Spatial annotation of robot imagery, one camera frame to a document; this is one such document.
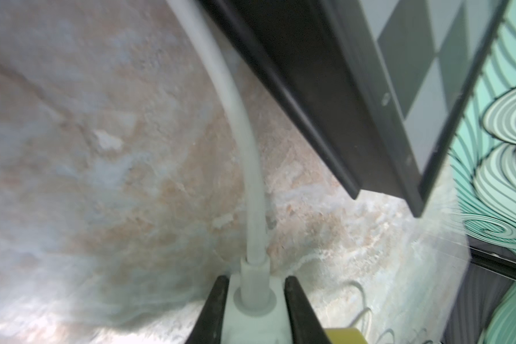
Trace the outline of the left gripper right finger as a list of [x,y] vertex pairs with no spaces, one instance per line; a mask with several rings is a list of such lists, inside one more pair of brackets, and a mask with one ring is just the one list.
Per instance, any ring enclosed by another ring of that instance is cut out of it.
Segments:
[[285,279],[284,294],[292,342],[294,344],[331,344],[298,278],[288,276]]

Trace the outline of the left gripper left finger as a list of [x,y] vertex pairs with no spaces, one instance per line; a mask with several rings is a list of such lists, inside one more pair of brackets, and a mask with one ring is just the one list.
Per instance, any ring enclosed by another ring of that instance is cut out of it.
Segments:
[[185,344],[221,343],[228,292],[228,276],[218,276]]

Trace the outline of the yellow charger adapter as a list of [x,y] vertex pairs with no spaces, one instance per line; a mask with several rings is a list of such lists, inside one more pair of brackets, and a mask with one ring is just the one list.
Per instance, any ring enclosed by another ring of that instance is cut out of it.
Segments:
[[367,344],[362,332],[356,328],[327,328],[325,334],[332,344]]

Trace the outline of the white power strip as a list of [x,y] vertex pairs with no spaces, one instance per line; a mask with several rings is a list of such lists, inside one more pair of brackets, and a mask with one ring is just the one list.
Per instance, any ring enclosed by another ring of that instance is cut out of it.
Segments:
[[232,275],[224,310],[222,343],[291,343],[292,331],[288,307],[278,277],[269,282],[269,302],[265,309],[244,308],[240,292],[240,275]]

